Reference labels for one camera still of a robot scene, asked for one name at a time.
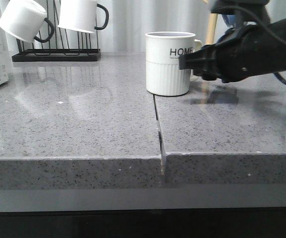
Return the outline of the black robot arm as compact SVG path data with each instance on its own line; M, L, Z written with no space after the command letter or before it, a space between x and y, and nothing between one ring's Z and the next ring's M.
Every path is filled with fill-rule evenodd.
M286 18L270 22L266 0L217 0L211 13L233 15L235 25L215 44L179 57L179 68L191 69L203 80L239 82L248 77L272 73L286 80Z

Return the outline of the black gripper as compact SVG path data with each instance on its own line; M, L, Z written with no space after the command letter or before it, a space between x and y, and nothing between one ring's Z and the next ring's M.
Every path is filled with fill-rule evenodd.
M238 82L251 76L275 72L276 45L275 39L260 27L231 28L218 39L218 49L215 44L205 45L193 53L180 56L179 69L190 69L193 75L205 81L215 81L217 77L202 67L189 65L217 59L222 82Z

